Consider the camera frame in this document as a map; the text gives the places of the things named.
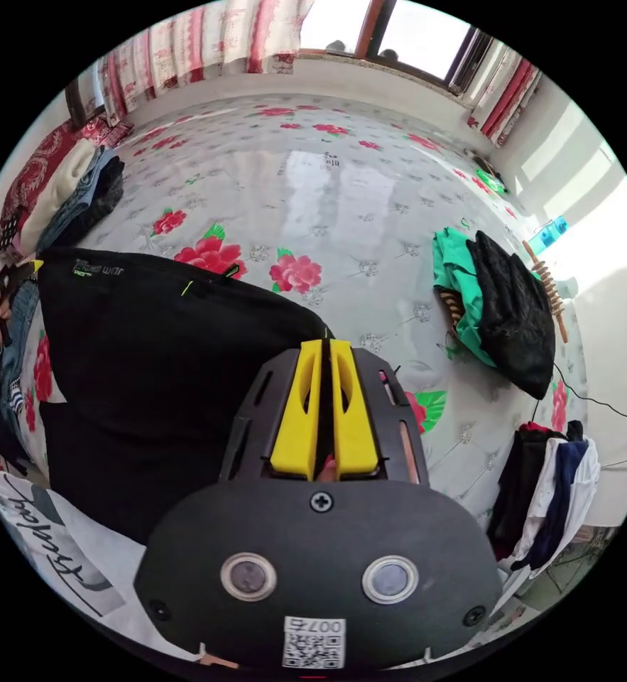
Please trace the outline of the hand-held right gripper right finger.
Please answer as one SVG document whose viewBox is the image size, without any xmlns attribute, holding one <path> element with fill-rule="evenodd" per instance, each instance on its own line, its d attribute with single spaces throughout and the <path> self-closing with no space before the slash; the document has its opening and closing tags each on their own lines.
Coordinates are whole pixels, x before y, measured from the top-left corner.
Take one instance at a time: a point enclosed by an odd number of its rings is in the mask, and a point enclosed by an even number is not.
<svg viewBox="0 0 627 682">
<path fill-rule="evenodd" d="M 336 476 L 372 476 L 378 468 L 378 453 L 350 343 L 330 340 L 329 357 Z"/>
</svg>

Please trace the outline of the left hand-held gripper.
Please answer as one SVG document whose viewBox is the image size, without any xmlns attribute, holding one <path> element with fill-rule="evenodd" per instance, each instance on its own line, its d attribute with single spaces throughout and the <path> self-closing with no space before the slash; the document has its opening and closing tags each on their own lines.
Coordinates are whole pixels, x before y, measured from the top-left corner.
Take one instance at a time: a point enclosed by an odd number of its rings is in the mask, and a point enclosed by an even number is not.
<svg viewBox="0 0 627 682">
<path fill-rule="evenodd" d="M 31 278 L 44 264 L 42 259 L 25 261 L 21 264 L 4 266 L 0 270 L 0 305 L 11 302 L 20 286 Z"/>
</svg>

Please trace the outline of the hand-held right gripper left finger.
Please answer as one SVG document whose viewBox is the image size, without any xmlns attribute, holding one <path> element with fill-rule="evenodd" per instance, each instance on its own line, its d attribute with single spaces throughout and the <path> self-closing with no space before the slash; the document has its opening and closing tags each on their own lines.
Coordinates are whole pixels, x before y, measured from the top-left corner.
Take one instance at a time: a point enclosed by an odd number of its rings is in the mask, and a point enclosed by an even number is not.
<svg viewBox="0 0 627 682">
<path fill-rule="evenodd" d="M 315 477 L 322 383 L 322 342 L 301 344 L 270 457 L 274 473 Z"/>
</svg>

